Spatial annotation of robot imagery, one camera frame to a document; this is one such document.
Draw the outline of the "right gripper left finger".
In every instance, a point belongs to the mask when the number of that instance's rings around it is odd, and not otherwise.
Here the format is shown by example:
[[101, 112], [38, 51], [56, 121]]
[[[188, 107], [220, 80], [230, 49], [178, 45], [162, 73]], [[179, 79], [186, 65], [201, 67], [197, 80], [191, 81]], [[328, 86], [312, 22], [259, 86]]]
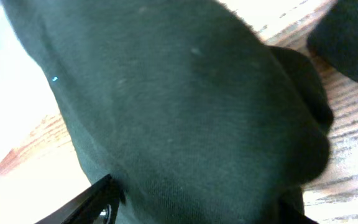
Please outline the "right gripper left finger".
[[119, 186], [106, 175], [37, 224], [115, 224], [119, 204]]

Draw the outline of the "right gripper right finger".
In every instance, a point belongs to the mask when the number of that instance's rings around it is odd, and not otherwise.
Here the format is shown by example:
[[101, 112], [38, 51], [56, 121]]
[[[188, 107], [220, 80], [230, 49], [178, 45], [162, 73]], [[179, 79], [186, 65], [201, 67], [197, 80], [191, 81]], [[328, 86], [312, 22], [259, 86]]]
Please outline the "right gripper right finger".
[[318, 222], [302, 215], [291, 205], [280, 201], [280, 224], [318, 224]]

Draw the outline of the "small black garment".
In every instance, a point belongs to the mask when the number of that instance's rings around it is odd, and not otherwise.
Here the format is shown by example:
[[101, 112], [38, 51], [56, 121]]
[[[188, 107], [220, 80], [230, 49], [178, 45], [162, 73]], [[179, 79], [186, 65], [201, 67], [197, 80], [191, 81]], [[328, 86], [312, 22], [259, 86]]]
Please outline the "small black garment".
[[90, 182], [118, 223], [280, 223], [329, 160], [333, 123], [304, 55], [203, 0], [12, 0]]

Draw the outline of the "black garment with tape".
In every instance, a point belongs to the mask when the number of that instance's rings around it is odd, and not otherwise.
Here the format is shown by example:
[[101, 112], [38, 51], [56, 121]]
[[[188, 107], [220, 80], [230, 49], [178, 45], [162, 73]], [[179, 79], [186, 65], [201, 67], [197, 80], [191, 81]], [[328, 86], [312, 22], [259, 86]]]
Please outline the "black garment with tape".
[[309, 34], [307, 47], [358, 83], [358, 0], [338, 0]]

